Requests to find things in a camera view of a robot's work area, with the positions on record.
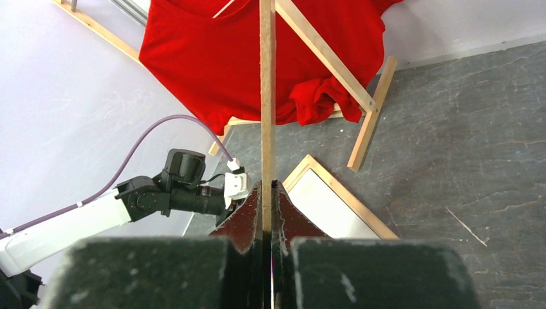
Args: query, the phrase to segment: wooden frame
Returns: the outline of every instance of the wooden frame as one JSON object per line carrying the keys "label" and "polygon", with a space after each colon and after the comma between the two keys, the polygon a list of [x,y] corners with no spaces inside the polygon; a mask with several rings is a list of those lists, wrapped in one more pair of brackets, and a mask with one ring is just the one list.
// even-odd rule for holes
{"label": "wooden frame", "polygon": [[[67,14],[76,18],[83,25],[87,26],[97,35],[101,36],[108,43],[112,44],[122,53],[125,53],[131,59],[133,59],[139,65],[142,63],[138,60],[138,52],[132,47],[127,45],[113,33],[109,32],[105,27],[94,21],[84,12],[76,9],[75,12],[71,11],[71,4],[66,0],[53,0],[53,2],[60,8],[62,8]],[[373,98],[368,94],[364,87],[358,82],[349,69],[343,64],[341,59],[334,53],[329,47],[326,41],[318,34],[315,28],[309,23],[309,21],[303,16],[301,11],[294,5],[292,0],[275,0],[274,8],[272,12],[278,12],[279,15],[287,22],[287,24],[296,32],[303,42],[313,51],[313,53],[319,58],[319,60],[330,70],[332,75],[339,80],[339,82],[347,89],[349,94],[359,103],[361,109],[366,113],[364,118],[364,124],[357,137],[356,143],[353,147],[351,157],[347,163],[347,167],[352,171],[357,172],[362,165],[364,156],[370,140],[373,135],[373,130],[379,120],[382,104],[384,102],[387,90],[392,80],[393,73],[395,71],[397,61],[391,56],[387,59],[383,67],[383,74],[381,75],[379,85],[375,90]],[[343,117],[339,106],[334,106],[334,112],[330,118]],[[240,120],[232,118],[229,120],[228,125],[224,129],[224,135],[219,136],[221,141],[224,141],[229,134],[231,126],[239,124],[251,124],[258,123],[258,121]],[[213,143],[209,149],[210,155],[216,155],[218,153],[218,145]]]}
{"label": "wooden frame", "polygon": [[283,187],[286,189],[290,196],[290,190],[296,185],[300,178],[308,171],[311,170],[324,181],[329,188],[342,199],[342,201],[354,211],[354,213],[360,217],[360,219],[373,230],[382,239],[398,239],[398,236],[394,234],[378,217],[376,217],[364,204],[362,204],[354,195],[352,195],[332,174],[330,174],[319,162],[317,162],[309,154],[303,158],[303,160],[297,165],[297,167],[290,173],[287,179],[283,182]]}

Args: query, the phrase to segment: white connector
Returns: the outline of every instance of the white connector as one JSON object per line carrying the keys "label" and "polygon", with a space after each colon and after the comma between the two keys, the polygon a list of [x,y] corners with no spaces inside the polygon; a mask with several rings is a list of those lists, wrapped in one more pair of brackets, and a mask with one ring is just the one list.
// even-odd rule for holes
{"label": "white connector", "polygon": [[225,173],[225,185],[223,191],[225,208],[229,208],[232,200],[246,198],[250,194],[250,190],[252,189],[251,186],[250,176],[248,176],[247,173]]}
{"label": "white connector", "polygon": [[227,167],[231,171],[237,171],[241,168],[241,162],[237,158],[233,158],[233,160],[227,162]]}

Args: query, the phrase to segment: black cable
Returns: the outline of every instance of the black cable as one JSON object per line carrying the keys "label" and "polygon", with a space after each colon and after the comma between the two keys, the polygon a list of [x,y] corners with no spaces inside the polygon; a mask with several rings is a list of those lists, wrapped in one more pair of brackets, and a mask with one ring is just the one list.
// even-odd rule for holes
{"label": "black cable", "polygon": [[207,183],[207,182],[211,182],[211,181],[217,179],[217,178],[220,177],[220,176],[225,176],[225,174],[216,174],[216,175],[214,175],[214,176],[213,176],[211,179],[209,179],[209,180],[202,180],[202,181],[201,181],[201,184]]}

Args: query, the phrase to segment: gray concrete floor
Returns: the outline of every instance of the gray concrete floor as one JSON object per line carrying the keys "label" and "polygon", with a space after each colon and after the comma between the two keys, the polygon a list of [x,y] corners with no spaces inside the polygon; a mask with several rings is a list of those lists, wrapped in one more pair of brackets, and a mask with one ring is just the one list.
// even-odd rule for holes
{"label": "gray concrete floor", "polygon": [[[335,119],[277,128],[278,179],[310,154],[401,238],[455,248],[484,308],[546,308],[545,77],[546,42],[398,71],[358,173],[360,125]],[[260,179],[259,126],[227,147]]]}

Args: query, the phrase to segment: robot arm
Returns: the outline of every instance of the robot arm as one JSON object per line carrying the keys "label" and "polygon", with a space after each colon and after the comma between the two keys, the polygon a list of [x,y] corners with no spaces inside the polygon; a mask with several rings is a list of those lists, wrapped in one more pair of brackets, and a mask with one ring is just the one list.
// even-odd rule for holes
{"label": "robot arm", "polygon": [[154,212],[168,217],[171,210],[189,211],[225,219],[251,188],[250,178],[236,160],[229,167],[233,173],[226,173],[224,186],[209,187],[202,181],[205,156],[172,149],[165,168],[153,178],[134,177],[90,203],[79,203],[72,211],[16,233],[6,230],[10,235],[0,239],[0,294],[3,289],[14,289],[10,280],[25,275],[36,263],[78,240],[141,220]]}

